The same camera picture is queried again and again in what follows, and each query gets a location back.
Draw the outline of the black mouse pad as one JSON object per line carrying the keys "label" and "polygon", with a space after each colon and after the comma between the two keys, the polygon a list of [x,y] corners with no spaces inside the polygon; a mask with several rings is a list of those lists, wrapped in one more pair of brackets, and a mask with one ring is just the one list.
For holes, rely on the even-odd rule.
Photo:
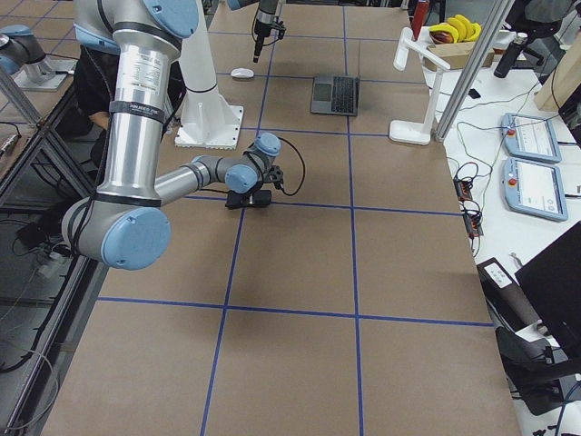
{"label": "black mouse pad", "polygon": [[258,190],[254,193],[229,191],[225,207],[229,210],[241,208],[264,208],[271,204],[271,190]]}

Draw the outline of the white computer mouse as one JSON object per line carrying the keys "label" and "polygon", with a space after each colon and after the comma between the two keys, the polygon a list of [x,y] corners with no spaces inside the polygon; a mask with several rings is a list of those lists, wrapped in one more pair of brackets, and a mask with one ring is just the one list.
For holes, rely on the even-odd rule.
{"label": "white computer mouse", "polygon": [[255,73],[249,68],[239,67],[232,69],[230,76],[235,80],[251,80]]}

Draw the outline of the silver grey laptop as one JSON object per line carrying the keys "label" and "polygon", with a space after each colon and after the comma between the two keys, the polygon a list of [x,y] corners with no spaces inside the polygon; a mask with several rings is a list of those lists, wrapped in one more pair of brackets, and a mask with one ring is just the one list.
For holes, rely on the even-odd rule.
{"label": "silver grey laptop", "polygon": [[357,45],[357,69],[350,75],[317,75],[313,77],[310,112],[356,116],[359,107],[360,41]]}

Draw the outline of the seated person in black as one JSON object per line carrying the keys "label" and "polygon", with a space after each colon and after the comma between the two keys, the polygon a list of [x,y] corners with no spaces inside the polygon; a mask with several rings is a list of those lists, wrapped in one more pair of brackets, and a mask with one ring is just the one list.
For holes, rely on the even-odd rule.
{"label": "seated person in black", "polygon": [[80,113],[101,128],[90,152],[92,164],[99,168],[109,128],[109,106],[115,95],[120,56],[81,46],[74,71],[74,92]]}

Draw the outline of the yellow bananas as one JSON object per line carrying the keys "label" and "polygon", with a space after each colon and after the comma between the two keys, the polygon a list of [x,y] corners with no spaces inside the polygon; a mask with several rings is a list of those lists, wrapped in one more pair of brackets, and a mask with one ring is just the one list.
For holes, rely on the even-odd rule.
{"label": "yellow bananas", "polygon": [[482,27],[463,15],[454,15],[444,23],[432,25],[428,32],[431,40],[437,45],[457,44],[477,41]]}

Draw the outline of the orange circuit board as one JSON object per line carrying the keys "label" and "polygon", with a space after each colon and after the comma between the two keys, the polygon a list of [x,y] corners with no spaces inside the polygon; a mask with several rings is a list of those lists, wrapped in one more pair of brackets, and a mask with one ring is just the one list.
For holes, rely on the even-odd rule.
{"label": "orange circuit board", "polygon": [[481,227],[483,213],[480,205],[473,199],[472,180],[455,177],[453,183],[468,237],[470,239],[479,238],[483,235]]}

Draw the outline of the black water bottle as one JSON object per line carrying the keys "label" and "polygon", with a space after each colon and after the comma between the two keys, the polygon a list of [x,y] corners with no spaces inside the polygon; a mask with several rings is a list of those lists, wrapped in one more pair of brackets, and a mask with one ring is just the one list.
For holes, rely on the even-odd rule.
{"label": "black water bottle", "polygon": [[500,58],[494,71],[497,78],[505,78],[508,72],[515,64],[517,58],[521,55],[527,45],[528,35],[526,33],[517,33],[513,41],[508,45],[507,50]]}

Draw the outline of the lower blue teach pendant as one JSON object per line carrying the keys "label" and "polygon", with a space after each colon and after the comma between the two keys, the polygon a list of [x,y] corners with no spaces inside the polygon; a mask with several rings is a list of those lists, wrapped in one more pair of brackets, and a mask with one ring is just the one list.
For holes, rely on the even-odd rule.
{"label": "lower blue teach pendant", "polygon": [[502,184],[510,210],[554,222],[568,219],[565,191],[557,166],[509,157]]}

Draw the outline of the blue teach pendant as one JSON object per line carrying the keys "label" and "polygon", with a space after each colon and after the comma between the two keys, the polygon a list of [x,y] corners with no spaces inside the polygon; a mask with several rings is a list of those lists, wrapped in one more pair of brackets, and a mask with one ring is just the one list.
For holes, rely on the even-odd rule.
{"label": "blue teach pendant", "polygon": [[557,166],[509,157],[502,184],[510,210],[554,222],[568,219],[565,191]]}
{"label": "blue teach pendant", "polygon": [[503,145],[509,155],[548,164],[561,162],[562,155],[550,120],[506,113],[501,128]]}

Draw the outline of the upper blue teach pendant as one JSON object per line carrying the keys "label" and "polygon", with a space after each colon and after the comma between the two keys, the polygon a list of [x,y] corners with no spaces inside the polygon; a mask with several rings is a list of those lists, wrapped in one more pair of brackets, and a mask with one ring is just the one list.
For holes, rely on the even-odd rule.
{"label": "upper blue teach pendant", "polygon": [[503,145],[509,155],[548,164],[561,162],[562,155],[550,120],[506,113],[501,128]]}

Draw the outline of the black monitor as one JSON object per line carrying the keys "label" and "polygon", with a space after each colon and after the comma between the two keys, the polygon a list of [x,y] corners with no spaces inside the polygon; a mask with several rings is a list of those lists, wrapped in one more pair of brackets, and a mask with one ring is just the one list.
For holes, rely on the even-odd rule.
{"label": "black monitor", "polygon": [[580,355],[580,224],[516,272],[542,323],[566,354]]}

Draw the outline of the aluminium frame post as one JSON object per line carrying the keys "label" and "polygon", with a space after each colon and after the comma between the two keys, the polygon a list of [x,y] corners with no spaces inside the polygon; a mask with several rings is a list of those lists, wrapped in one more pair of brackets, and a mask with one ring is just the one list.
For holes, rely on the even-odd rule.
{"label": "aluminium frame post", "polygon": [[489,16],[485,20],[482,33],[476,41],[468,58],[467,64],[462,70],[448,103],[440,117],[438,126],[434,132],[434,139],[443,143],[455,121],[459,109],[468,95],[469,89],[474,83],[478,71],[484,63],[485,57],[491,47],[495,35],[508,15],[514,0],[497,0],[493,3]]}

